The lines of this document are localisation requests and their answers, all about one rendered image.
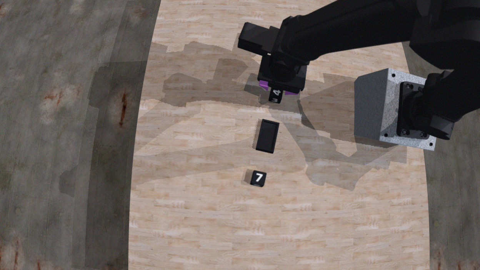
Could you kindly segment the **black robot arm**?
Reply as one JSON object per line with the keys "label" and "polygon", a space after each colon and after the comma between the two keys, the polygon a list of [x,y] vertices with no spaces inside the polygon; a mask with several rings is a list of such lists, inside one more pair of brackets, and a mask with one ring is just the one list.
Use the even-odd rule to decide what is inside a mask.
{"label": "black robot arm", "polygon": [[480,0],[336,0],[289,16],[280,29],[245,22],[238,48],[269,53],[268,67],[274,57],[298,74],[327,53],[404,41],[433,66],[454,71],[430,73],[425,85],[401,82],[396,133],[449,140],[454,124],[480,108]]}

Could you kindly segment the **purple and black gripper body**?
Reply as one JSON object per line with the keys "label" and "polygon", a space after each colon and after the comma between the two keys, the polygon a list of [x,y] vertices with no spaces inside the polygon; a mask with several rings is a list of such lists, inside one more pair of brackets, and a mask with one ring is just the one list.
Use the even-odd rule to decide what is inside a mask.
{"label": "purple and black gripper body", "polygon": [[292,72],[286,69],[275,66],[275,60],[273,57],[272,64],[268,67],[270,61],[270,55],[266,57],[262,56],[260,63],[260,69],[258,72],[257,80],[268,82],[268,86],[288,92],[298,94],[303,91],[305,87],[305,79],[307,73],[307,66],[301,66],[299,73],[296,75],[299,67]]}

